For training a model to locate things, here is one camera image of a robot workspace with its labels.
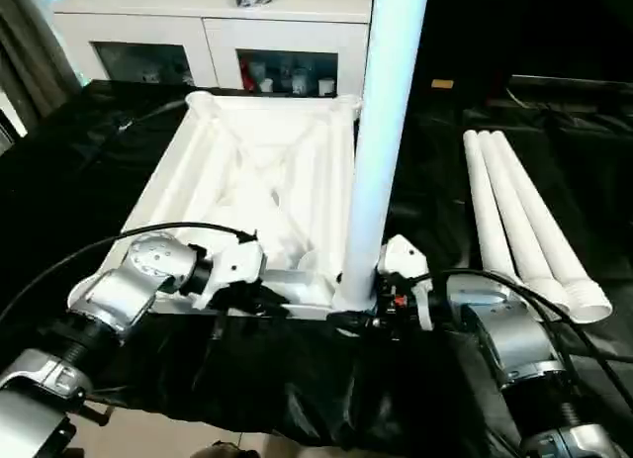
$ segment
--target black tablecloth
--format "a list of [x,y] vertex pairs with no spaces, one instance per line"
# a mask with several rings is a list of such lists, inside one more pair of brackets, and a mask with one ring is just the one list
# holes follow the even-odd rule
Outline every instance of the black tablecloth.
[[[93,82],[0,156],[2,298],[63,255],[119,231],[186,112],[191,89]],[[523,109],[409,110],[387,233],[426,253],[431,269],[478,266],[461,135],[504,130],[565,234],[614,305],[587,326],[633,390],[633,128],[625,116]],[[38,343],[106,249],[44,281],[0,327],[0,366]],[[385,341],[342,336],[317,321],[147,316],[94,397],[304,444],[419,456],[507,455],[516,430],[473,337],[412,333]],[[630,452],[633,425],[577,340],[575,362],[597,417]]]

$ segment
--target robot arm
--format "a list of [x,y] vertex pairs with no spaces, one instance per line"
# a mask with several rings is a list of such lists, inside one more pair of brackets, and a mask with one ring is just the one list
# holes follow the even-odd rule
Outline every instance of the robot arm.
[[121,347],[156,294],[195,294],[195,308],[234,283],[254,283],[265,266],[256,241],[205,258],[164,232],[138,237],[119,268],[105,272],[48,330],[45,348],[27,349],[0,374],[0,454],[57,457],[75,428],[75,412],[101,424],[107,418],[83,405],[94,377]]
[[[401,235],[383,248],[379,272],[411,279],[427,273],[423,254]],[[432,330],[429,285],[410,288],[417,320]],[[447,283],[450,317],[477,335],[529,457],[617,458],[604,428],[580,416],[568,372],[541,324],[509,289],[487,278],[453,275]]]

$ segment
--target curtain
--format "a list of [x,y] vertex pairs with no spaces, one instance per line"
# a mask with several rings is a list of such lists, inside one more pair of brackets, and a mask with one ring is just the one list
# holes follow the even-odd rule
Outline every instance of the curtain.
[[27,130],[81,88],[35,0],[0,0],[0,87]]

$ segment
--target white cabinet top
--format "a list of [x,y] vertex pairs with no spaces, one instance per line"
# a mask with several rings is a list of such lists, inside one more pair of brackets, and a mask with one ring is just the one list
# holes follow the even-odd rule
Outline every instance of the white cabinet top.
[[369,23],[371,0],[273,0],[255,8],[237,8],[234,0],[59,0],[52,9],[55,13]]

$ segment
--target white pvc pipe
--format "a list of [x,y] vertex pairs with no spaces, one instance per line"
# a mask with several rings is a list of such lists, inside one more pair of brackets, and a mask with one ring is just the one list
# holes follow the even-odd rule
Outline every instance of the white pvc pipe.
[[472,130],[464,133],[464,152],[466,153],[482,265],[485,270],[500,273],[515,280],[514,265],[505,240],[484,156],[480,149],[477,133]]
[[373,308],[380,255],[426,0],[374,0],[338,310]]
[[570,317],[579,323],[605,319],[613,307],[604,292],[587,275],[505,135],[494,132],[493,139],[554,277],[568,293]]
[[480,132],[478,140],[521,280],[527,287],[568,313],[570,308],[567,292],[552,276],[495,141],[489,132]]

